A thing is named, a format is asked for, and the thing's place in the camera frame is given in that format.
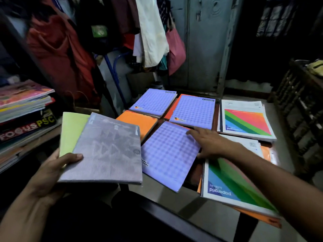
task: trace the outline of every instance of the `yellow-green notebook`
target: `yellow-green notebook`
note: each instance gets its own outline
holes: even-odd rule
[[[78,114],[72,112],[63,113],[59,157],[73,152],[73,149],[89,117],[90,116],[87,114]]]

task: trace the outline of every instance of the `person's left hand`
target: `person's left hand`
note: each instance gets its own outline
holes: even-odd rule
[[[49,207],[54,205],[64,194],[64,188],[55,185],[59,179],[62,167],[83,159],[82,154],[68,153],[59,158],[57,149],[38,169],[25,187],[25,191]]]

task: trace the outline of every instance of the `green logo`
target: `green logo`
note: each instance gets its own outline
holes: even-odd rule
[[[106,37],[107,36],[107,27],[104,25],[93,25],[92,27],[92,33],[93,37]]]

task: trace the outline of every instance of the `pink book cover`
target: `pink book cover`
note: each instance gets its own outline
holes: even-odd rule
[[[27,80],[0,88],[0,109],[43,97],[55,90]]]

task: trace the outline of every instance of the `forearm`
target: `forearm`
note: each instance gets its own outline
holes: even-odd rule
[[[240,146],[226,157],[307,240],[323,240],[323,193]]]
[[[49,206],[32,198],[25,189],[15,199],[0,224],[0,241],[38,242],[46,224]]]

